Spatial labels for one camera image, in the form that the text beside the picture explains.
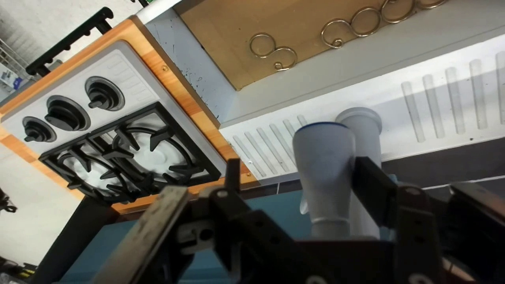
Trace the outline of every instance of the copper ring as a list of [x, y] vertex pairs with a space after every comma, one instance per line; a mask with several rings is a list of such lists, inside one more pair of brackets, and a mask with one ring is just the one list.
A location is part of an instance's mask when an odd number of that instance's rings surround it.
[[326, 45], [332, 47], [332, 48], [340, 48], [342, 45], [345, 45], [345, 39], [343, 39], [343, 37], [335, 37], [335, 39], [332, 39], [332, 40], [329, 40], [329, 37], [327, 37], [327, 28], [332, 26], [332, 25], [337, 25], [337, 23], [346, 25], [346, 26], [353, 28], [351, 23], [350, 23], [348, 20], [345, 20], [345, 18], [329, 20], [329, 21], [321, 28], [321, 40], [323, 40]]
[[391, 25], [397, 25], [397, 23], [410, 18], [411, 15], [414, 15], [414, 14], [417, 12], [417, 9], [416, 9], [416, 7], [417, 7], [417, 0], [411, 0], [411, 9], [410, 9], [405, 15], [397, 17], [397, 18], [387, 17], [386, 12], [384, 12], [384, 9], [387, 9], [387, 6], [389, 6], [391, 3], [395, 4], [397, 1], [398, 1], [398, 0], [386, 0], [386, 1], [383, 3], [383, 6], [381, 6], [381, 18], [383, 18], [384, 21], [391, 23]]
[[446, 4], [449, 0], [439, 0], [436, 3], [432, 3], [432, 4], [424, 4], [421, 0], [417, 0], [417, 7], [421, 9], [433, 9], [433, 7], [438, 7], [441, 4]]
[[[375, 25], [370, 31], [361, 33], [361, 31], [357, 31], [357, 28], [356, 28], [356, 18], [357, 18], [359, 15], [365, 14], [365, 12], [376, 12], [376, 14], [378, 14], [378, 21], [376, 21], [376, 25]], [[351, 17], [353, 33], [354, 33], [356, 36], [359, 36], [359, 37], [367, 37], [367, 36], [373, 34], [373, 33], [381, 26], [381, 15], [383, 15], [381, 9], [378, 9], [378, 7], [375, 7], [375, 6], [365, 6], [365, 7], [359, 9], [359, 10], [354, 12], [354, 15]]]
[[[255, 50], [255, 40], [258, 40], [260, 37], [267, 37], [269, 40], [272, 40], [272, 48], [269, 51], [260, 53], [260, 51]], [[260, 58], [269, 58], [269, 55], [274, 53], [277, 47], [279, 47], [279, 42], [269, 33], [256, 33], [256, 34], [252, 36], [250, 50], [252, 50], [252, 53], [255, 53]]]
[[296, 51], [296, 48], [293, 48], [293, 47], [290, 47], [290, 45], [280, 45], [280, 47], [275, 48], [275, 51], [290, 51], [291, 56], [293, 56], [293, 61], [291, 61], [290, 64], [285, 64], [283, 61], [275, 61], [275, 62], [274, 62], [274, 67], [275, 67], [277, 70], [291, 69], [291, 67], [296, 66], [297, 61], [299, 61], [299, 53]]

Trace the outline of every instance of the burner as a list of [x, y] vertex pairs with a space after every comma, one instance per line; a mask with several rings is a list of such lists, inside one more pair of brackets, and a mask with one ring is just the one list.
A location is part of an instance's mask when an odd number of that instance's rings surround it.
[[91, 126], [89, 113], [73, 99], [51, 96], [47, 119], [65, 130], [86, 130]]
[[155, 102], [40, 157], [70, 187], [107, 201], [133, 201], [168, 184], [215, 181], [222, 171]]
[[37, 116], [26, 116], [23, 124], [28, 133], [26, 141], [54, 141], [58, 138], [58, 132]]
[[154, 171], [157, 179], [179, 184], [204, 171], [204, 168], [195, 165], [189, 149], [173, 135], [174, 132], [168, 127], [162, 130], [119, 127], [114, 148], [133, 151], [132, 159], [143, 171]]
[[107, 160], [91, 156], [94, 151], [89, 145], [83, 145], [58, 156], [59, 165], [56, 168], [69, 176], [69, 187], [77, 187], [107, 200], [135, 200], [125, 178]]
[[118, 111], [125, 105], [122, 89], [111, 80], [94, 75], [86, 80], [86, 92], [91, 97], [89, 107]]

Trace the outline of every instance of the black machine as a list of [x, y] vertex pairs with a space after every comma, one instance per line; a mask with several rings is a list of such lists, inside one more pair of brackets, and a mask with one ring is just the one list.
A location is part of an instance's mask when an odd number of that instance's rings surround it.
[[6, 209], [9, 212], [17, 212], [18, 206], [12, 201], [10, 195], [7, 195], [2, 189], [0, 189], [0, 211]]
[[439, 200], [357, 157], [354, 192], [395, 241], [294, 241], [239, 197], [239, 176], [230, 160], [225, 187], [209, 197], [166, 189], [94, 282], [178, 282], [203, 249], [215, 249], [234, 282], [463, 282], [444, 260], [479, 282], [505, 282], [505, 203], [477, 184], [454, 184]]
[[24, 284], [31, 282], [37, 266], [32, 263], [17, 263], [0, 255], [0, 282]]

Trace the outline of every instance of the wooden countertop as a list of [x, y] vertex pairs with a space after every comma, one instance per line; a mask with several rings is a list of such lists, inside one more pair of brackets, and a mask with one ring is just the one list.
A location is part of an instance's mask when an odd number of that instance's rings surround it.
[[[219, 121], [214, 115], [204, 107], [200, 96], [179, 70], [179, 67], [173, 62], [173, 59], [163, 51], [160, 44], [152, 37], [148, 28], [140, 21], [136, 15], [124, 20], [116, 28], [103, 34], [100, 39], [92, 42], [89, 47], [81, 50], [78, 55], [65, 61], [56, 70], [50, 72], [47, 77], [40, 78], [37, 83], [31, 85], [28, 89], [20, 92], [17, 97], [9, 100], [6, 105], [0, 107], [0, 119], [9, 116], [17, 108], [23, 107], [26, 102], [39, 97], [43, 89], [58, 83], [58, 80], [72, 72], [73, 69], [80, 67], [83, 62], [91, 59], [94, 55], [107, 48], [108, 45], [127, 40], [144, 59], [144, 62], [154, 70], [154, 74], [160, 78], [160, 81], [173, 92], [176, 100], [182, 105], [182, 108], [192, 116], [192, 119], [201, 127], [206, 137], [214, 143], [214, 146], [222, 152], [225, 159], [237, 157], [237, 152], [231, 146], [231, 143], [222, 135]], [[81, 192], [72, 190], [67, 187], [67, 181], [48, 168], [43, 162], [39, 160], [39, 152], [32, 151], [24, 141], [12, 135], [7, 129], [0, 127], [0, 143], [13, 149], [17, 154], [24, 157], [28, 162], [35, 165], [39, 170], [51, 176], [58, 181], [62, 189], [75, 192], [77, 195], [83, 195]], [[252, 187], [258, 184], [258, 179], [250, 171], [250, 168], [242, 163], [242, 182], [245, 187]], [[208, 182], [201, 186], [190, 187], [192, 192], [200, 192], [209, 186], [220, 186], [223, 184], [223, 178], [215, 182]], [[138, 198], [135, 203], [114, 204], [116, 209], [121, 212], [135, 212], [140, 209], [148, 208], [157, 195], [149, 195]]]

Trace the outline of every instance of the white wall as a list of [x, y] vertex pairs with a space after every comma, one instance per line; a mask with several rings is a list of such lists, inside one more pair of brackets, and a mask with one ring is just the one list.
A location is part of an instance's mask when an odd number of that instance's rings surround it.
[[[132, 0], [0, 1], [0, 37], [20, 51], [21, 59], [32, 62], [103, 6], [116, 14], [110, 20], [113, 26], [143, 7]], [[65, 61], [99, 36], [95, 29], [59, 58]], [[0, 187], [20, 206], [17, 214], [0, 212], [0, 255], [40, 263], [80, 200], [4, 146]]]
[[0, 212], [0, 255], [40, 263], [80, 200], [0, 145], [0, 187], [18, 212]]
[[[143, 7], [140, 3], [132, 3], [132, 0], [0, 1], [0, 37], [15, 45], [24, 59], [32, 61], [103, 6], [110, 6], [114, 10], [114, 18], [110, 20], [113, 26]], [[80, 39], [70, 51], [62, 53], [59, 58], [65, 61], [100, 34], [95, 28], [91, 36]]]

